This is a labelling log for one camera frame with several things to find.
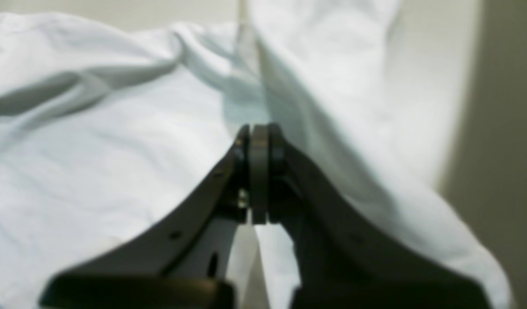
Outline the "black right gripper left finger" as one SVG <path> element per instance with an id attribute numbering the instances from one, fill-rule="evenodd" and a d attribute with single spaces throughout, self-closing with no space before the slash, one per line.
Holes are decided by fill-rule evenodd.
<path id="1" fill-rule="evenodd" d="M 140 236 L 59 272 L 44 309 L 236 309 L 225 280 L 238 227 L 265 224 L 269 127 L 243 126 L 225 156 L 169 215 Z"/>

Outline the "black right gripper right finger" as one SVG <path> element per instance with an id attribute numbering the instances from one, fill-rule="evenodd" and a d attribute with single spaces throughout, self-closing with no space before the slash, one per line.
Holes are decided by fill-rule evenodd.
<path id="1" fill-rule="evenodd" d="M 474 280 L 380 231 L 270 124 L 269 216 L 294 244 L 293 309 L 489 309 Z"/>

